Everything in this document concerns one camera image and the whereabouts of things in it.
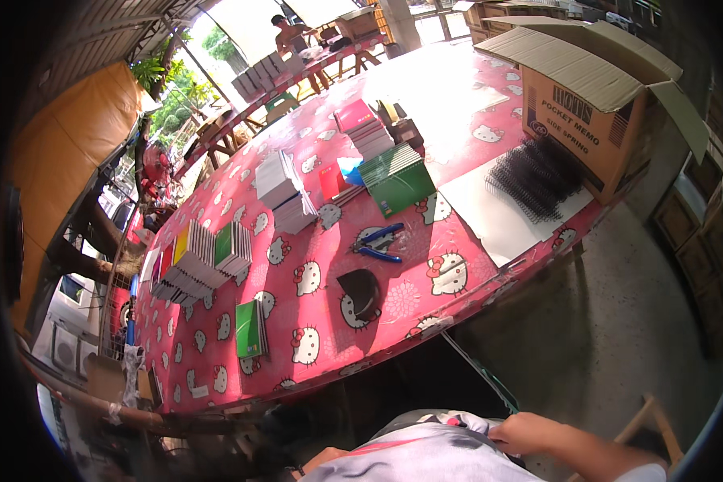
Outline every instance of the pliers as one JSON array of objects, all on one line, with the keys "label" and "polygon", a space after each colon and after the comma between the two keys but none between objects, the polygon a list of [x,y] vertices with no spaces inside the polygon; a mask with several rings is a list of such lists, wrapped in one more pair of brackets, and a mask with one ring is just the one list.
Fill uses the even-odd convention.
[{"label": "pliers", "polygon": [[402,259],[399,256],[391,256],[386,255],[386,253],[382,253],[380,251],[377,251],[375,249],[372,249],[371,247],[367,246],[372,241],[378,239],[379,237],[383,237],[386,235],[389,235],[391,233],[395,233],[396,231],[399,231],[400,229],[403,229],[405,227],[404,223],[396,223],[395,225],[391,225],[388,227],[384,227],[382,229],[379,229],[372,233],[369,236],[365,236],[353,245],[351,245],[351,250],[359,252],[363,255],[376,257],[377,259],[383,260],[383,261],[390,261],[391,263],[401,263]]}]

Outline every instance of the person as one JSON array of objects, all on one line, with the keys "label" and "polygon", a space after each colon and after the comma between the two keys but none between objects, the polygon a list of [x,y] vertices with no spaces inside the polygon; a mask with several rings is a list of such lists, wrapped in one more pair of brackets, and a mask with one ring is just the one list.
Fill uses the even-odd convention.
[{"label": "person", "polygon": [[[299,35],[316,34],[316,29],[311,29],[306,24],[299,23],[296,25],[290,25],[283,15],[274,15],[270,19],[270,23],[281,29],[281,32],[276,35],[276,51],[279,55],[284,55],[287,52],[293,51],[291,40],[294,37],[297,37]],[[310,87],[314,90],[314,92],[318,94],[319,91],[321,91],[314,76],[318,78],[319,82],[321,82],[321,85],[323,85],[325,89],[329,89],[329,81],[327,80],[327,76],[324,75],[324,72],[321,72],[319,70],[312,76],[308,76]]]},{"label": "person", "polygon": [[348,452],[328,447],[292,475],[312,480],[540,480],[514,456],[546,453],[590,482],[663,482],[653,453],[608,442],[535,413],[506,420],[472,413],[414,410]]}]

